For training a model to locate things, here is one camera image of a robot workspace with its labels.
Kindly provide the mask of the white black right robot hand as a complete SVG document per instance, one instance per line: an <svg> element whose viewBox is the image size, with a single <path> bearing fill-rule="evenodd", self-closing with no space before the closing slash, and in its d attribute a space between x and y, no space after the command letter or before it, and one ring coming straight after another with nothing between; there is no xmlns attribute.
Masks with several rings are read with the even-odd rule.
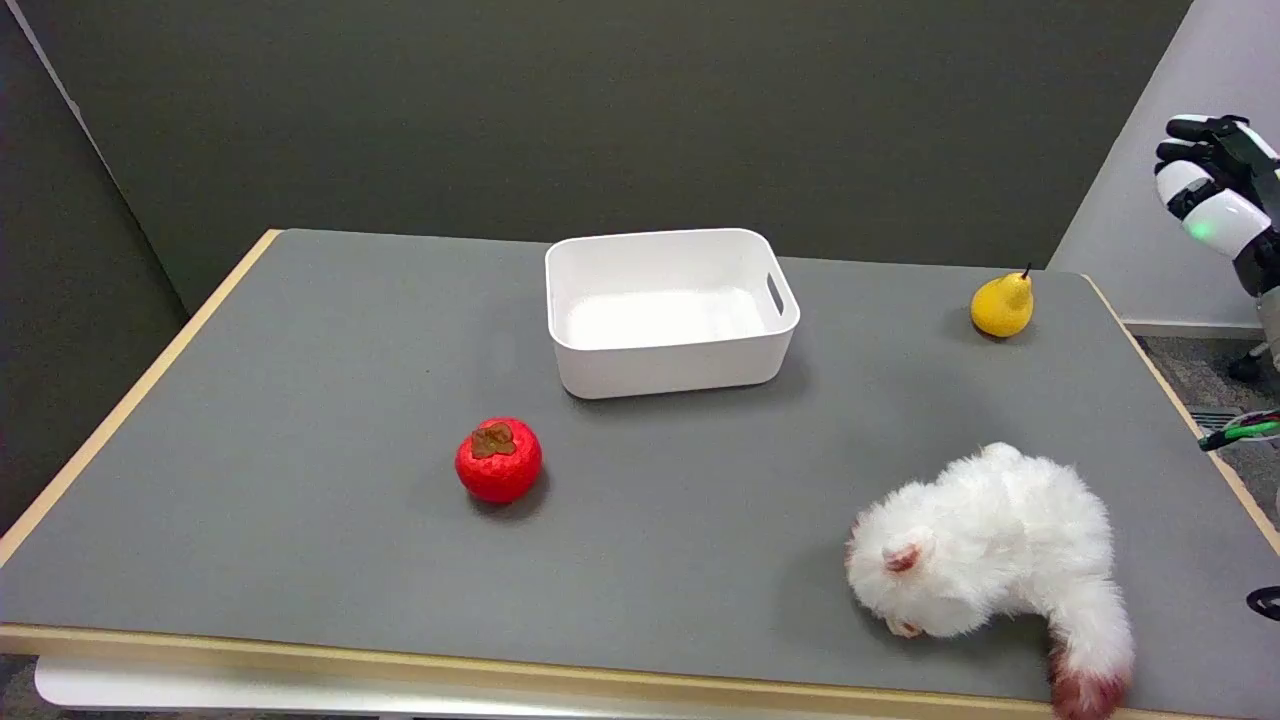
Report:
<svg viewBox="0 0 1280 720"><path fill-rule="evenodd" d="M1179 114L1156 149L1158 200L1198 243L1231 261L1254 299L1279 284L1279 155L1238 115Z"/></svg>

